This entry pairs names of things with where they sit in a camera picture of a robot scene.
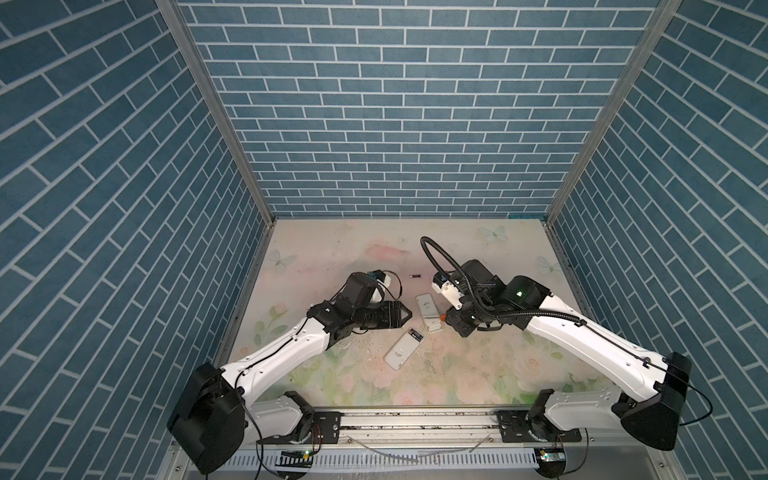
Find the white remote control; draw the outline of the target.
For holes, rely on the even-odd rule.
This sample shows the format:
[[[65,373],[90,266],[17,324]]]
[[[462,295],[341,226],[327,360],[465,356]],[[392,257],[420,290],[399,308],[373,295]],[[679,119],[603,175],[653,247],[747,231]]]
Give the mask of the white remote control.
[[[407,330],[385,354],[385,364],[393,370],[399,371],[417,350],[423,339],[424,336],[419,331],[415,329]]]
[[[441,332],[443,330],[441,314],[432,296],[429,293],[424,293],[416,296],[415,299],[427,332],[430,334]]]

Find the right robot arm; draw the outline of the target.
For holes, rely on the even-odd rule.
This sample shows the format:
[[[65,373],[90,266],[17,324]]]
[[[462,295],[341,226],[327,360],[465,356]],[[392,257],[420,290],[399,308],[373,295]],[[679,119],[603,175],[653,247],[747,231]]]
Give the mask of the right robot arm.
[[[470,260],[439,270],[433,289],[450,304],[446,322],[460,336],[512,325],[561,347],[612,381],[596,392],[543,389],[526,415],[531,434],[551,441],[573,430],[622,429],[660,451],[676,445],[690,391],[691,361],[644,349],[578,313],[526,276],[503,282]]]

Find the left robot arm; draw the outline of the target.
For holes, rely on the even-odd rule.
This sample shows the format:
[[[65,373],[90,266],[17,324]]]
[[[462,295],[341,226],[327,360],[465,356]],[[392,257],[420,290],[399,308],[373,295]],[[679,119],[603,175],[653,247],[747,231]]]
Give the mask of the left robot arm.
[[[276,340],[224,366],[206,362],[197,367],[171,410],[167,429],[198,472],[219,469],[245,441],[277,437],[299,442],[309,435],[314,409],[301,395],[290,391],[264,401],[262,394],[354,333],[401,328],[413,313],[389,289],[399,280],[391,270],[354,272],[330,299],[311,306]]]

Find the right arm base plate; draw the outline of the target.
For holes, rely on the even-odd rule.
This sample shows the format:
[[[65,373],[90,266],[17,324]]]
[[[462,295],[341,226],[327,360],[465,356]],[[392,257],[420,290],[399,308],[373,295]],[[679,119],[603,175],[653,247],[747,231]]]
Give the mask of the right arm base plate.
[[[504,443],[579,443],[582,434],[578,429],[560,430],[543,415],[534,415],[524,409],[496,410],[501,439]]]

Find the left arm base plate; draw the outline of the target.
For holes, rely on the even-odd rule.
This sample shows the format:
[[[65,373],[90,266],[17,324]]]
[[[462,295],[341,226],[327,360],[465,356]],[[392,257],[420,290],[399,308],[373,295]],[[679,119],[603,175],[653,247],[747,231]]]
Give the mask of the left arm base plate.
[[[339,411],[315,411],[312,417],[303,414],[298,424],[286,435],[266,435],[262,432],[261,437],[257,437],[260,444],[265,445],[288,445],[288,444],[309,444],[314,434],[319,434],[320,439],[316,443],[337,444],[341,429],[342,413]]]

